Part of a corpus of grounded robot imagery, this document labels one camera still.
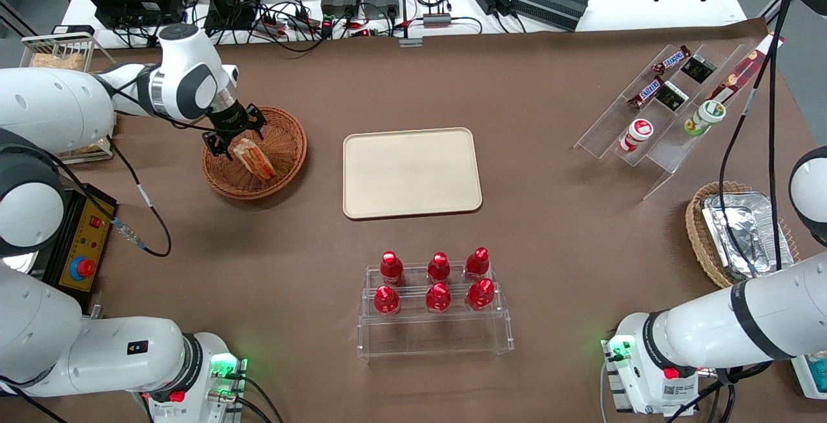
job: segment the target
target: acrylic stand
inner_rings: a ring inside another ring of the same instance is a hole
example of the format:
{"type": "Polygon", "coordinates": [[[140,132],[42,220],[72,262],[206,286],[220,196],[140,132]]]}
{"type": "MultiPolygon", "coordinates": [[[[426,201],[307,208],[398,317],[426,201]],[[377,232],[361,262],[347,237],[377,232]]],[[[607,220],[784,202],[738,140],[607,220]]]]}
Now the acrylic stand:
{"type": "Polygon", "coordinates": [[[575,144],[575,149],[576,147],[583,147],[587,152],[596,156],[598,160],[602,159],[606,153],[613,152],[632,167],[638,166],[644,158],[649,158],[661,167],[664,173],[649,189],[644,199],[658,190],[666,181],[669,181],[689,154],[692,153],[692,150],[695,149],[701,138],[704,137],[703,134],[699,136],[688,134],[683,129],[686,120],[690,119],[692,114],[697,111],[698,106],[709,99],[715,88],[751,52],[749,47],[742,44],[729,56],[723,56],[711,47],[701,45],[692,53],[702,56],[717,68],[706,78],[703,84],[699,84],[680,70],[686,63],[685,60],[681,61],[676,67],[670,68],[665,75],[661,76],[661,79],[672,82],[675,87],[689,97],[680,107],[672,111],[658,99],[650,99],[639,111],[629,105],[629,99],[637,96],[654,79],[655,73],[652,71],[652,65],[669,58],[677,50],[678,47],[668,45],[652,62],[647,64],[643,72],[626,87],[617,100],[614,100],[614,103],[603,112],[602,116],[575,144]],[[618,142],[621,137],[626,135],[630,123],[638,118],[645,118],[652,123],[654,127],[653,135],[633,152],[626,152],[620,148],[618,142]]]}
{"type": "Polygon", "coordinates": [[[481,311],[465,305],[470,283],[463,279],[464,261],[451,261],[448,288],[451,305],[443,313],[425,308],[428,265],[406,266],[405,286],[395,287],[401,311],[392,316],[380,315],[373,305],[376,288],[383,284],[379,267],[367,267],[364,275],[359,311],[358,355],[369,360],[377,357],[443,355],[443,353],[493,352],[496,355],[514,350],[511,316],[493,268],[488,278],[494,281],[494,301],[481,311]]]}

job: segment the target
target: foil container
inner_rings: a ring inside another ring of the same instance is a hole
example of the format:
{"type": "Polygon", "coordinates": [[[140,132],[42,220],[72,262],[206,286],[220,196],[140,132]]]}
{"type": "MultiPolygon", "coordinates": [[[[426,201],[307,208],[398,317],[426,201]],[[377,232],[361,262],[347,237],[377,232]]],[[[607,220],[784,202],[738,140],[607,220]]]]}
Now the foil container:
{"type": "MultiPolygon", "coordinates": [[[[773,240],[773,207],[769,197],[759,192],[725,193],[726,216],[733,236],[741,247],[745,260],[730,240],[726,231],[724,213],[718,204],[718,196],[709,196],[701,200],[701,213],[706,227],[712,235],[715,249],[718,251],[724,274],[734,282],[757,276],[768,275],[777,270],[775,260],[775,241],[773,240]]],[[[780,225],[780,264],[789,267],[794,263],[790,247],[780,225]]]]}

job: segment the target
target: snickers bar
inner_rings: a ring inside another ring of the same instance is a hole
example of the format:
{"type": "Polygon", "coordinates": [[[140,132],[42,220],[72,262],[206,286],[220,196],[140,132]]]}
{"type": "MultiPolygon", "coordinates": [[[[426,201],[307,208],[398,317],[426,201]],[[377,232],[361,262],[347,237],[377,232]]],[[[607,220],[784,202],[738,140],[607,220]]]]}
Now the snickers bar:
{"type": "Polygon", "coordinates": [[[653,72],[656,72],[658,74],[663,74],[667,72],[669,68],[673,67],[674,65],[677,65],[680,60],[683,60],[684,58],[691,55],[692,52],[690,52],[690,50],[686,48],[685,45],[682,45],[680,46],[680,50],[677,50],[677,52],[674,55],[652,66],[652,70],[653,72]]]}
{"type": "Polygon", "coordinates": [[[632,97],[632,99],[629,100],[629,105],[640,109],[640,107],[642,107],[647,100],[651,99],[656,93],[658,93],[659,90],[661,90],[661,87],[664,87],[664,80],[661,79],[660,76],[655,76],[654,81],[644,87],[644,89],[640,91],[640,94],[637,94],[637,96],[632,97]]]}

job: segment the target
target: brown tablecloth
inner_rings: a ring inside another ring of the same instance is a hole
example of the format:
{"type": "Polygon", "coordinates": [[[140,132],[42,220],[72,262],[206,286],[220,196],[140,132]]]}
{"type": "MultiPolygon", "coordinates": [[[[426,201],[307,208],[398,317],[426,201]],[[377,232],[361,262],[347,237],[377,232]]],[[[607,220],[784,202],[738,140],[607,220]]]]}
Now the brown tablecloth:
{"type": "MultiPolygon", "coordinates": [[[[629,313],[715,290],[684,226],[692,194],[714,181],[737,120],[730,114],[676,176],[641,201],[657,170],[571,147],[667,43],[729,53],[766,34],[759,21],[725,28],[428,38],[421,48],[363,38],[295,55],[275,45],[223,46],[240,70],[242,102],[289,111],[309,138],[295,184],[271,199],[219,197],[201,176],[201,137],[152,119],[121,119],[116,138],[169,224],[157,259],[110,238],[101,265],[109,316],[171,318],[220,335],[250,358],[250,376],[287,423],[322,421],[599,421],[599,340],[629,313]],[[475,138],[484,204],[472,214],[351,221],[342,213],[342,141],[354,132],[464,126],[475,138]],[[511,307],[516,349],[478,355],[357,358],[364,265],[393,249],[406,262],[484,245],[511,307]]],[[[117,52],[155,62],[157,50],[117,52]]],[[[746,94],[730,111],[739,112],[746,94]]],[[[806,258],[818,247],[789,205],[789,171],[814,147],[783,82],[778,88],[780,216],[806,258]]],[[[768,89],[757,96],[728,178],[767,191],[768,89]]],[[[80,176],[121,203],[153,247],[157,223],[118,161],[80,176]]],[[[785,364],[738,385],[733,422],[824,421],[827,403],[794,393],[785,364]]],[[[70,422],[141,422],[126,393],[45,399],[70,422]]],[[[662,421],[621,415],[609,420],[662,421]]],[[[706,417],[708,403],[701,412],[706,417]]],[[[2,421],[47,421],[0,400],[2,421]]],[[[254,415],[246,415],[254,421],[254,415]]]]}

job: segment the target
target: wicker basket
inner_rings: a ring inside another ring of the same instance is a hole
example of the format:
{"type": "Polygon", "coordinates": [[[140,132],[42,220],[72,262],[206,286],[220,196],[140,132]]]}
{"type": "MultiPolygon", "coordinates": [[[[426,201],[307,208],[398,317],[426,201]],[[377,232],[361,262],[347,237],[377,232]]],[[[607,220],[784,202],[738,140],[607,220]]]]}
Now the wicker basket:
{"type": "Polygon", "coordinates": [[[273,107],[259,107],[267,119],[261,128],[264,140],[256,132],[245,131],[233,140],[233,145],[248,138],[258,145],[277,175],[266,182],[256,179],[238,159],[213,156],[207,146],[201,152],[201,171],[210,187],[222,196],[237,200],[254,200],[270,196],[283,189],[298,175],[307,156],[308,140],[302,125],[286,111],[273,107]]]}
{"type": "MultiPolygon", "coordinates": [[[[724,181],[724,192],[748,192],[752,191],[751,187],[740,184],[739,182],[724,181]]],[[[711,182],[705,187],[701,187],[695,197],[686,206],[686,232],[689,235],[689,240],[692,243],[692,250],[700,262],[700,266],[704,268],[706,275],[712,279],[715,284],[721,288],[730,287],[735,284],[730,278],[724,267],[718,259],[718,250],[715,249],[715,242],[712,241],[712,235],[709,234],[709,229],[706,229],[706,221],[704,215],[700,211],[700,200],[708,196],[715,196],[718,194],[718,183],[711,182]]],[[[785,225],[782,219],[778,219],[778,225],[782,229],[786,243],[790,247],[790,253],[795,261],[799,261],[798,249],[795,242],[790,236],[790,229],[785,225]]]]}

